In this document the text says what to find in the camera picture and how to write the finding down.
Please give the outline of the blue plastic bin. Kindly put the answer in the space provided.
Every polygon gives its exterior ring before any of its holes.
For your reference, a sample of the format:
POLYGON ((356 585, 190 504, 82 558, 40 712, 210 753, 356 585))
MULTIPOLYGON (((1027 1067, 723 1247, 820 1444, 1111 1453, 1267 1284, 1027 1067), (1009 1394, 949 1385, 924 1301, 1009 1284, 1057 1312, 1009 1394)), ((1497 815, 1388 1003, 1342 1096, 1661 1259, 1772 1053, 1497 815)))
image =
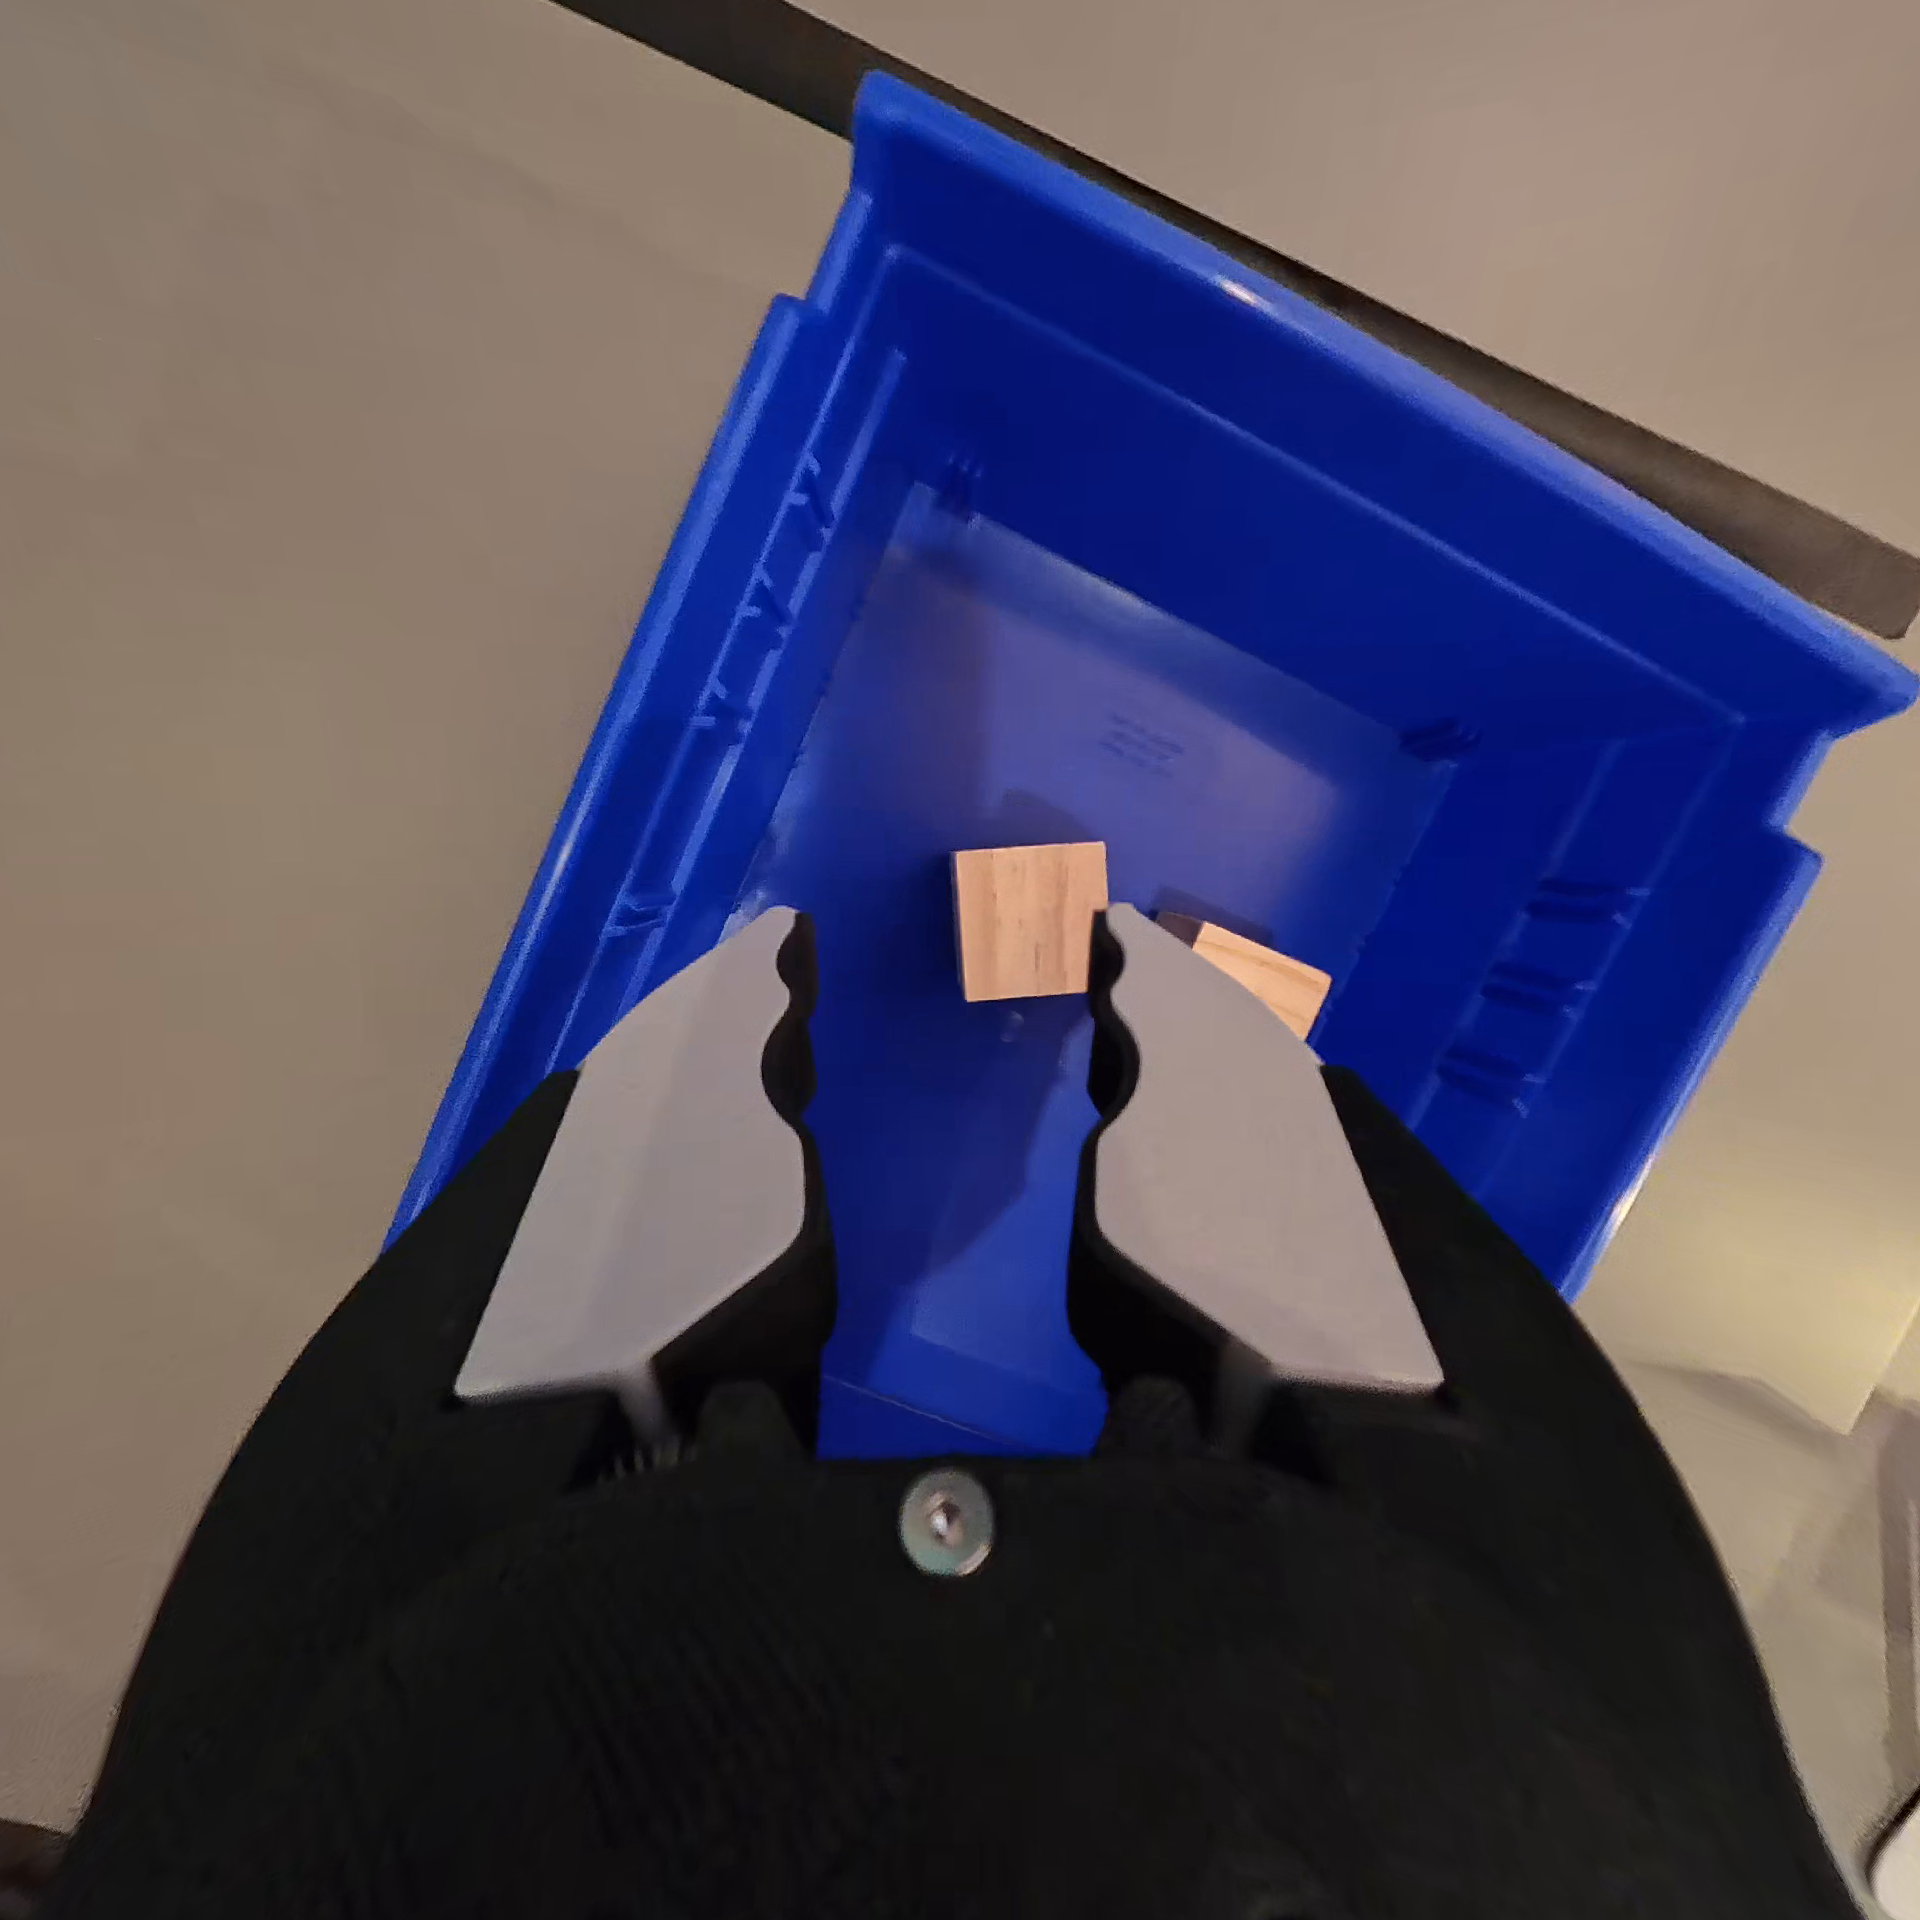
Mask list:
POLYGON ((949 856, 1320 968, 1353 1067, 1566 1301, 1912 673, 1448 378, 870 80, 387 1235, 763 904, 813 918, 824 1447, 1080 1453, 1080 1000, 966 1003, 949 856))

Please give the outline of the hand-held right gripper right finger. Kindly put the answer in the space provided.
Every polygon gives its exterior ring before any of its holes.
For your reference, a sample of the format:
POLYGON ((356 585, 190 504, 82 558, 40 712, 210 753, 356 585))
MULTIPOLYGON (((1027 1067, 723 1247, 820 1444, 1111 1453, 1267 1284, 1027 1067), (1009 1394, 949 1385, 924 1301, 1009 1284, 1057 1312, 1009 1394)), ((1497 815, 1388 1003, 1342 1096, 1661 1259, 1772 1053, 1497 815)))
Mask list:
POLYGON ((1066 1307, 1107 1397, 1269 1453, 1296 1397, 1433 1410, 1443 1362, 1314 1049, 1132 904, 1091 923, 1066 1307))

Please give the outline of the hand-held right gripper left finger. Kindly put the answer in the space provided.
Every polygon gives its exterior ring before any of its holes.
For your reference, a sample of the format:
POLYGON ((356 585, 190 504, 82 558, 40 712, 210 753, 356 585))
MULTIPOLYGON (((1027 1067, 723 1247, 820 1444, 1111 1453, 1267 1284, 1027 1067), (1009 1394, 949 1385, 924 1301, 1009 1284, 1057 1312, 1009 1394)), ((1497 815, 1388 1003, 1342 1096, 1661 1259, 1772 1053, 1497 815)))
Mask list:
POLYGON ((638 1447, 688 1447, 712 1388, 755 1383, 820 1439, 817 995, 813 920, 775 904, 583 1055, 454 1379, 464 1406, 596 1391, 638 1447))

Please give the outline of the blue-striped wooden cube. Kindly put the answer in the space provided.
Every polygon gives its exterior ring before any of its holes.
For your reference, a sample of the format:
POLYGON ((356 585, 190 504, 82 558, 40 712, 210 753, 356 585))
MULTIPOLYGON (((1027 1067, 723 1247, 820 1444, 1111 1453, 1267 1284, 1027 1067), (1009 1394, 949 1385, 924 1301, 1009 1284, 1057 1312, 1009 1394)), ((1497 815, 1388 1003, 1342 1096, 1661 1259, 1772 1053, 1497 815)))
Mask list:
POLYGON ((1296 1039, 1310 1042, 1329 992, 1333 972, 1310 968, 1276 947, 1267 947, 1223 923, 1182 910, 1158 910, 1157 923, 1182 941, 1196 956, 1233 979, 1267 1005, 1296 1039))
POLYGON ((966 1003, 1087 992, 1091 930, 1111 901, 1105 842, 962 850, 948 872, 966 1003))

